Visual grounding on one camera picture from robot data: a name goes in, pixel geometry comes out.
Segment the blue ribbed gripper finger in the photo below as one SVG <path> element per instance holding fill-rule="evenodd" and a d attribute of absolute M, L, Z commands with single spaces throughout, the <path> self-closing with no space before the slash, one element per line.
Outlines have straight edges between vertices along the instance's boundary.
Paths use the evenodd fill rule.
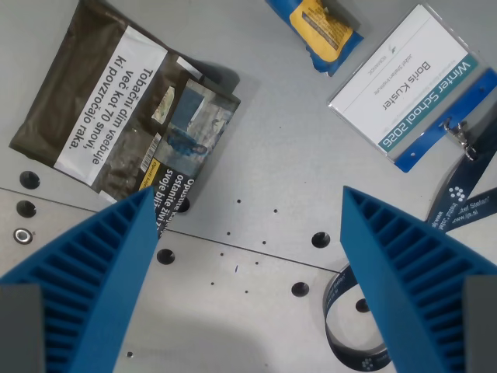
<path fill-rule="evenodd" d="M 494 275 L 495 264 L 349 186 L 340 242 L 396 371 L 463 372 L 463 283 Z"/>
<path fill-rule="evenodd" d="M 1 278 L 40 286 L 49 372 L 111 372 L 158 244 L 148 187 L 59 235 Z"/>

